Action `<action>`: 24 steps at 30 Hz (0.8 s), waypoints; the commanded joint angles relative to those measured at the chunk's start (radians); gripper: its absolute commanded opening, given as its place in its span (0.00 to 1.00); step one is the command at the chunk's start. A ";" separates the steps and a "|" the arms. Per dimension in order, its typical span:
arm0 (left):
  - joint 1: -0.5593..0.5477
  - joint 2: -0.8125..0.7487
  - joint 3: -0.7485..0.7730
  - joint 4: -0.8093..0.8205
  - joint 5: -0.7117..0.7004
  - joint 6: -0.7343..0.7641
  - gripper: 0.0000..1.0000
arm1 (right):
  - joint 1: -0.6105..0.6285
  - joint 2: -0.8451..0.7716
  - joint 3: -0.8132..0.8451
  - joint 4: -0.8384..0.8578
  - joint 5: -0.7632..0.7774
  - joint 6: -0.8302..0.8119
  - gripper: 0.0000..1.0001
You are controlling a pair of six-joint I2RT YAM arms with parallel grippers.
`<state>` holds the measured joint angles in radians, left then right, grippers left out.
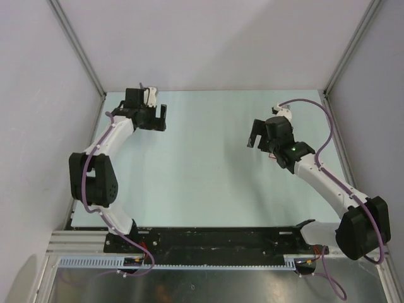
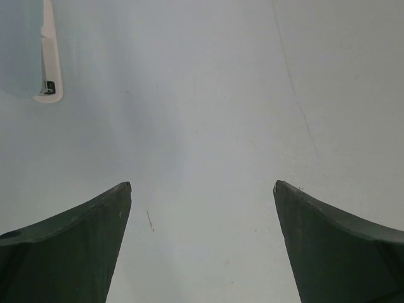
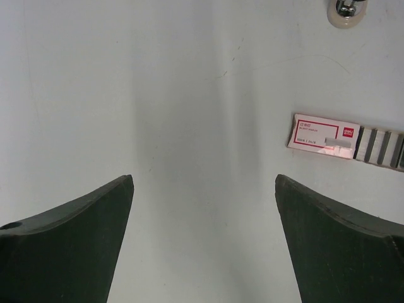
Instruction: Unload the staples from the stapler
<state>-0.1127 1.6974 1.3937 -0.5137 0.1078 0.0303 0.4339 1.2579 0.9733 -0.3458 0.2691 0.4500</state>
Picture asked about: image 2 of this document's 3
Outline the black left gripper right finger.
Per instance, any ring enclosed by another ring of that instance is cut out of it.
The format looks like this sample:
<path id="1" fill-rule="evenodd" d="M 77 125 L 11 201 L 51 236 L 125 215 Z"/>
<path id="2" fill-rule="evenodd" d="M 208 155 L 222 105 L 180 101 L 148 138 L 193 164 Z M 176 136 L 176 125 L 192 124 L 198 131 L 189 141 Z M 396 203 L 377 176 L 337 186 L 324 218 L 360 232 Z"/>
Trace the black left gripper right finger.
<path id="1" fill-rule="evenodd" d="M 403 302 L 403 231 L 285 181 L 273 195 L 301 302 Z"/>

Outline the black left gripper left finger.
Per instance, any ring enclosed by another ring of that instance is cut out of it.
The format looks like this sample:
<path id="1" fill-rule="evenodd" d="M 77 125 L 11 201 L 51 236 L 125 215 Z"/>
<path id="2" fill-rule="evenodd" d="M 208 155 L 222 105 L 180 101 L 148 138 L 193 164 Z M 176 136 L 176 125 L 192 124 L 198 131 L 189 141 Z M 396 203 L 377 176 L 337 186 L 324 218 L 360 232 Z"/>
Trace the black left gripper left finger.
<path id="1" fill-rule="evenodd" d="M 1 302 L 105 302 L 131 210 L 131 185 L 1 235 Z"/>

